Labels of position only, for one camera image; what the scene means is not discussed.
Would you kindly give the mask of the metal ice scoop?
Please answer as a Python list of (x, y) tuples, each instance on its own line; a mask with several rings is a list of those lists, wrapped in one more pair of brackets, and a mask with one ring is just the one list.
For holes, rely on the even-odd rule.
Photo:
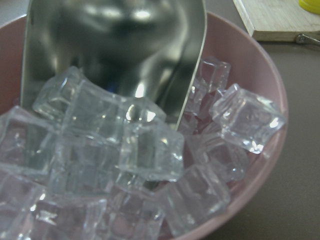
[(105, 90), (149, 98), (177, 129), (206, 33), (203, 0), (31, 0), (20, 104), (75, 66)]

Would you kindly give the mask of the pink bowl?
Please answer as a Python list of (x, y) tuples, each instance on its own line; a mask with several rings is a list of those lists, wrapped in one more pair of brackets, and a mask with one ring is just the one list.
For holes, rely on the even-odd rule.
[[(21, 14), (0, 28), (0, 111), (8, 111), (20, 96), (22, 53), (26, 16)], [(229, 84), (264, 96), (288, 114), (286, 90), (279, 71), (267, 52), (245, 31), (214, 14), (207, 15), (207, 35), (203, 56), (215, 56), (231, 64)], [(258, 192), (272, 172), (286, 139), (282, 127), (262, 153), (249, 155), (251, 163), (245, 178), (230, 184), (231, 202), (227, 210), (191, 232), (184, 240), (199, 240), (217, 230), (234, 217)]]

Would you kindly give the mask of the bamboo cutting board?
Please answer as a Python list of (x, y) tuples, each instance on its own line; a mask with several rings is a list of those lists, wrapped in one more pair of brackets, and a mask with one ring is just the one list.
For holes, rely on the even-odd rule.
[(320, 45), (320, 15), (297, 0), (234, 0), (248, 34), (260, 42)]

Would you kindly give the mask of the pile of clear ice cubes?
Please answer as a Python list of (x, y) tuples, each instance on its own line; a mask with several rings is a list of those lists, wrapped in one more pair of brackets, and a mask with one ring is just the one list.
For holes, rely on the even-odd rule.
[(3, 240), (157, 240), (224, 212), (287, 122), (267, 98), (226, 87), (230, 65), (200, 62), (178, 131), (141, 97), (95, 86), (76, 67), (46, 82), (34, 114), (0, 117)]

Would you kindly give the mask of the lemon half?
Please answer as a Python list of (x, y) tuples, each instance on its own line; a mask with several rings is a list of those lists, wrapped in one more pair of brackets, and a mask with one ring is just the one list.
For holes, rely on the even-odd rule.
[(310, 13), (320, 14), (320, 0), (299, 0), (298, 3), (304, 10)]

